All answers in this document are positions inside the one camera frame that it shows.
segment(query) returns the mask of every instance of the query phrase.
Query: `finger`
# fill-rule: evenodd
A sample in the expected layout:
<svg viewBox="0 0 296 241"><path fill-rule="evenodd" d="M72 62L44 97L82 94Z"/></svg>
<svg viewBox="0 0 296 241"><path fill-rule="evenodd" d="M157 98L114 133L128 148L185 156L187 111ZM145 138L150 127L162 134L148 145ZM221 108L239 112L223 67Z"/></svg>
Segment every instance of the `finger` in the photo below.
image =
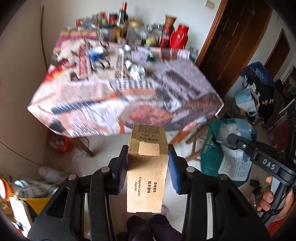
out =
<svg viewBox="0 0 296 241"><path fill-rule="evenodd" d="M288 211L290 210L290 207L293 204L293 201L294 201L294 195L293 195L293 190L291 189L285 198L285 204L283 206L282 211L287 211L287 213L288 213Z"/></svg>
<svg viewBox="0 0 296 241"><path fill-rule="evenodd" d="M274 219L274 222L280 221L287 216L293 204L293 201L294 201L294 195L293 195L293 191L291 190L285 198L285 205L283 206L282 211L276 216L276 218Z"/></svg>
<svg viewBox="0 0 296 241"><path fill-rule="evenodd" d="M270 191L270 186L267 186L264 190L263 193L263 199L268 202L271 203L274 199L274 196L272 195L272 192Z"/></svg>
<svg viewBox="0 0 296 241"><path fill-rule="evenodd" d="M271 181L272 181L272 175L269 175L265 181L268 183L268 184L271 184Z"/></svg>
<svg viewBox="0 0 296 241"><path fill-rule="evenodd" d="M268 211L270 209L270 204L265 201L264 199L261 200L261 207L265 210Z"/></svg>
<svg viewBox="0 0 296 241"><path fill-rule="evenodd" d="M259 204L259 206L257 207L257 211L261 211L262 210L262 207L261 207L261 204Z"/></svg>

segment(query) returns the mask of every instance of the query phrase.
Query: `doorway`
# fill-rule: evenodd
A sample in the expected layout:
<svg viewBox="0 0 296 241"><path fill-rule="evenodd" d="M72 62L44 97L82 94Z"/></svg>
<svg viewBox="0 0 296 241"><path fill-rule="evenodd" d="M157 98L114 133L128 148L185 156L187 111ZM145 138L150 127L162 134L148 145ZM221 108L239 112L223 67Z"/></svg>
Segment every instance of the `doorway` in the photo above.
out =
<svg viewBox="0 0 296 241"><path fill-rule="evenodd" d="M270 56L268 57L264 65L273 79L281 69L282 65L284 64L289 52L290 45L288 39L286 37L284 30L281 29L281 33L276 42L276 45L274 46Z"/></svg>
<svg viewBox="0 0 296 241"><path fill-rule="evenodd" d="M201 50L197 66L224 97L257 49L272 9L265 0L222 0L221 5L223 14L216 15L220 20L214 23L216 30L210 32L211 40L207 38L208 47Z"/></svg>

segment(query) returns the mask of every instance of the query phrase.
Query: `green object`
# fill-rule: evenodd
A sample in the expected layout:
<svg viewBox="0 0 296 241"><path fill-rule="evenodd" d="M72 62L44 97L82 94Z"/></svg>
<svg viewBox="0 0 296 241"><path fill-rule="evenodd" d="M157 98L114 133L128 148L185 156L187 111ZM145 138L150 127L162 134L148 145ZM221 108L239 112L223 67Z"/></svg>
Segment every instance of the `green object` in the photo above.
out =
<svg viewBox="0 0 296 241"><path fill-rule="evenodd" d="M157 53L150 53L150 54L148 54L147 60L154 62L154 61L156 61L157 57L158 57Z"/></svg>
<svg viewBox="0 0 296 241"><path fill-rule="evenodd" d="M223 159L223 151L221 148L221 144L216 141L218 136L220 126L223 123L236 123L235 118L232 119L224 119L219 118L213 122L208 123L208 131L207 138L202 147L202 151L200 154L200 165L202 169L202 173L210 176L217 177L218 170L222 163ZM256 140L257 133L255 130L251 133L252 140ZM247 182L248 178L245 181L233 181L233 183L239 187Z"/></svg>
<svg viewBox="0 0 296 241"><path fill-rule="evenodd" d="M103 19L102 19L102 25L107 25L107 24L108 24L108 19L103 18Z"/></svg>

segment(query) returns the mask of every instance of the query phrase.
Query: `green bag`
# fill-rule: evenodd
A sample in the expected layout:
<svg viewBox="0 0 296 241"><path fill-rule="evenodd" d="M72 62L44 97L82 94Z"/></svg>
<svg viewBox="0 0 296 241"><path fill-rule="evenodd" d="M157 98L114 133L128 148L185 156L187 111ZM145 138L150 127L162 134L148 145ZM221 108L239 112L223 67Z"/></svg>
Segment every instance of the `green bag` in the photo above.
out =
<svg viewBox="0 0 296 241"><path fill-rule="evenodd" d="M210 176L217 177L218 176L218 170L222 163L222 159L224 157L221 144L216 141L220 127L223 123L236 123L236 120L238 123L244 123L247 125L247 120L244 119L224 119L219 118L213 122L208 123L208 131L207 131L207 138L204 142L204 145L202 147L202 151L200 154L200 164L202 173ZM242 137L246 138L244 134L247 133L247 135L250 135L250 138L252 138L252 141L256 141L257 133L255 129L252 129L251 133L249 133L249 130L246 130L247 128L239 128ZM233 183L239 187L243 185L245 182L247 182L248 178L245 181L233 181Z"/></svg>

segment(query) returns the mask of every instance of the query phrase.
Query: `printed tablecloth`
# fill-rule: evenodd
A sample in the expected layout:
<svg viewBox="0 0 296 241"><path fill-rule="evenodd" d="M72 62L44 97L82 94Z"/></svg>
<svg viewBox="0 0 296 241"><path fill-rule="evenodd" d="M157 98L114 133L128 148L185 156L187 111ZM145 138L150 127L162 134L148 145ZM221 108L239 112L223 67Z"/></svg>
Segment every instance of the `printed tablecloth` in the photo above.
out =
<svg viewBox="0 0 296 241"><path fill-rule="evenodd" d="M92 62L88 50L97 46L104 54ZM147 61L149 53L158 60ZM145 67L146 79L130 77L127 59ZM115 43L76 38L62 42L28 110L55 133L85 137L129 133L134 123L188 129L222 107L187 50L133 47L120 54Z"/></svg>

